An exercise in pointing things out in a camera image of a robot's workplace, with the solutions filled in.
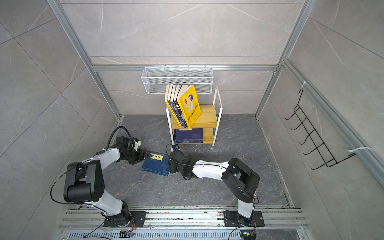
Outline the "blue book yellow label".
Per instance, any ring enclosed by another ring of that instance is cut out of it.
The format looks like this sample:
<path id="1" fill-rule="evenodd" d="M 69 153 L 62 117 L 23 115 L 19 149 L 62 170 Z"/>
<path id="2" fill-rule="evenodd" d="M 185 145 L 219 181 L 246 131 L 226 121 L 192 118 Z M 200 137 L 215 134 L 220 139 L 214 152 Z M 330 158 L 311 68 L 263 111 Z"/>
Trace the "blue book yellow label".
<path id="1" fill-rule="evenodd" d="M 161 153 L 150 152 L 151 157 L 146 159 L 141 170 L 168 177 L 170 175 L 170 159 L 167 155 Z"/>

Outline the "black book white characters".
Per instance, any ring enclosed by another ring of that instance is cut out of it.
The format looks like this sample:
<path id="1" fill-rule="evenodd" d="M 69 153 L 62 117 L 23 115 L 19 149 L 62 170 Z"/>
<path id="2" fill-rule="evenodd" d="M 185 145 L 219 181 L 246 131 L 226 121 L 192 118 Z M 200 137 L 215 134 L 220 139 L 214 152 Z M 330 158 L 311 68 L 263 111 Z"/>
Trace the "black book white characters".
<path id="1" fill-rule="evenodd" d="M 182 85 L 176 85 L 176 90 L 175 90 L 175 95 L 174 95 L 174 104 L 178 110 L 178 118 L 179 118 L 179 121 L 180 121 L 182 127 L 188 128 L 187 122 L 186 122 L 186 120 L 184 118 L 184 114 L 182 112 L 181 105 L 178 102 L 179 93 L 180 93 L 181 89 L 182 89 Z"/>

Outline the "yellow cartoon book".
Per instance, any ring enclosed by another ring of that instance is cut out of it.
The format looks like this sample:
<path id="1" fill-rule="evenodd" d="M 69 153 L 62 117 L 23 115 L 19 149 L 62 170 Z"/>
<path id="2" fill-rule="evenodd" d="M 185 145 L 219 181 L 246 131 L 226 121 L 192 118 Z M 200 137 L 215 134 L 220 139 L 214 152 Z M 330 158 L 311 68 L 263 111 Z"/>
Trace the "yellow cartoon book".
<path id="1" fill-rule="evenodd" d="M 184 118 L 187 122 L 187 129 L 191 129 L 202 113 L 195 86 L 182 85 L 178 102 L 181 105 Z"/>

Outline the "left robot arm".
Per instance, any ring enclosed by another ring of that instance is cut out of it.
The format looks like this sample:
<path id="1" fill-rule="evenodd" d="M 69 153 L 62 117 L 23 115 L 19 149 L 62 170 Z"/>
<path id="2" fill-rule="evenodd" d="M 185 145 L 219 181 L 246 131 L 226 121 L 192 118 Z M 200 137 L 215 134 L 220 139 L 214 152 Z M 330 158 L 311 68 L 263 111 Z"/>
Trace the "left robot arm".
<path id="1" fill-rule="evenodd" d="M 127 226 L 134 228 L 135 218 L 129 211 L 127 203 L 105 190 L 103 170 L 121 160 L 135 165 L 149 159 L 151 153 L 141 149 L 141 141 L 131 136 L 118 137 L 114 145 L 111 145 L 112 138 L 110 136 L 102 151 L 88 160 L 69 164 L 66 172 L 59 176 L 59 178 L 66 177 L 64 202 L 54 199 L 53 189 L 50 189 L 50 197 L 53 202 L 61 205 L 88 205 L 100 210 L 106 222 L 121 228 Z"/>

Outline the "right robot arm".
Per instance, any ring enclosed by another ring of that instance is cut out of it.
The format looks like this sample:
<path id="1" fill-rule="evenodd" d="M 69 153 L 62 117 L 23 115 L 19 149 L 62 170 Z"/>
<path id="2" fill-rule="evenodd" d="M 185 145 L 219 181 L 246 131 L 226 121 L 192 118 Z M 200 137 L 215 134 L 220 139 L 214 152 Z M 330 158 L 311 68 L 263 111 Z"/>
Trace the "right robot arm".
<path id="1" fill-rule="evenodd" d="M 172 146 L 167 153 L 170 173 L 180 173 L 189 181 L 191 179 L 214 179 L 223 182 L 238 199 L 237 210 L 225 211 L 224 217 L 232 226 L 246 226 L 254 222 L 254 206 L 259 203 L 257 189 L 260 176 L 237 158 L 228 162 L 215 163 L 203 160 L 193 161 L 181 152 L 178 145 Z"/>

